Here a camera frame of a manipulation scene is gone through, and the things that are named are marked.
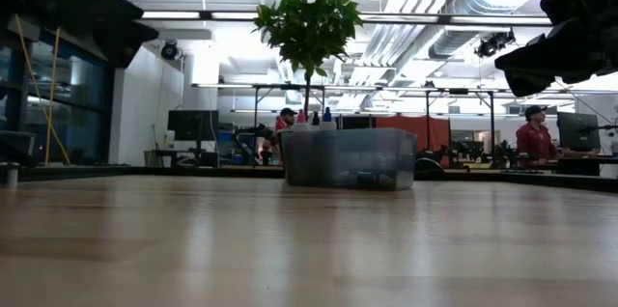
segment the window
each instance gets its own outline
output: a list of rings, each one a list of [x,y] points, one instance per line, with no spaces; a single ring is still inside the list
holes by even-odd
[[[48,110],[48,106],[49,100],[28,97],[25,131],[36,135],[34,158],[41,162],[45,161],[47,144],[47,121],[42,109]],[[54,101],[52,103],[52,123],[69,155],[71,164],[101,162],[103,156],[101,113]],[[50,162],[65,161],[62,150],[53,135],[49,147]]]
[[[33,156],[44,162],[47,120],[43,109],[49,110],[54,61],[51,45],[55,37],[42,31],[39,42],[26,44],[31,50],[30,60],[41,98],[26,68],[19,39],[4,37],[0,39],[0,130],[34,133]],[[51,101],[52,120],[71,164],[107,162],[113,92],[111,71],[97,56],[60,40]],[[65,161],[53,135],[49,161]]]
[[[54,49],[51,45],[36,42],[32,47],[33,70],[39,90],[50,96]],[[56,61],[54,98],[67,103],[103,106],[105,68],[77,56],[59,52]],[[30,81],[30,91],[35,91]]]
[[[9,64],[11,63],[11,50],[0,46],[0,81],[9,81]]]

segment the table surface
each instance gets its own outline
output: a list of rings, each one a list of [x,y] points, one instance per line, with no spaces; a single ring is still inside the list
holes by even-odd
[[[615,306],[618,198],[126,176],[0,193],[0,305]]]

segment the wall-mounted camera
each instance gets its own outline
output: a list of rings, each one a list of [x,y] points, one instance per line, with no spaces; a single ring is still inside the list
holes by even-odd
[[[494,33],[488,38],[481,39],[479,47],[474,49],[474,53],[478,57],[491,57],[496,52],[502,50],[506,45],[515,42],[515,34],[513,30],[508,33],[500,32]]]
[[[183,56],[183,52],[178,49],[177,41],[165,41],[161,47],[161,57],[168,61],[176,61]]]

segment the man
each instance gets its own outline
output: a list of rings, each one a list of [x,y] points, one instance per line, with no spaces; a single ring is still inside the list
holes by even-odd
[[[569,149],[562,149],[560,153],[551,143],[551,136],[548,128],[543,125],[545,121],[545,110],[538,105],[532,105],[525,109],[525,119],[528,121],[518,129],[518,154],[520,155],[523,165],[527,165],[529,161],[538,161],[538,163],[547,163],[548,160],[557,158],[561,154],[565,156],[593,157],[596,152],[578,153]]]
[[[279,114],[279,117],[277,118],[277,125],[276,125],[275,132],[278,132],[279,130],[283,128],[291,127],[295,122],[294,116],[296,114],[297,113],[290,108],[281,109],[281,113]]]
[[[279,157],[279,164],[283,163],[283,155],[281,154],[281,144],[279,142],[279,131],[281,131],[282,129],[286,129],[286,128],[290,128],[292,127],[292,125],[295,122],[295,118],[294,115],[296,115],[297,113],[290,109],[290,108],[283,108],[281,109],[281,112],[279,113],[279,116],[276,119],[276,124],[275,124],[275,142],[274,145],[272,146],[272,150],[274,151],[275,154],[277,154],[277,157]]]

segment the green leaves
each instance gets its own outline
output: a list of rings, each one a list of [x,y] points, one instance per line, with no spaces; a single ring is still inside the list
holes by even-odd
[[[347,56],[348,39],[362,26],[357,7],[352,0],[281,0],[278,7],[259,6],[253,22],[269,35],[268,46],[278,47],[294,71],[303,67],[309,80],[314,72],[327,76],[324,59]]]

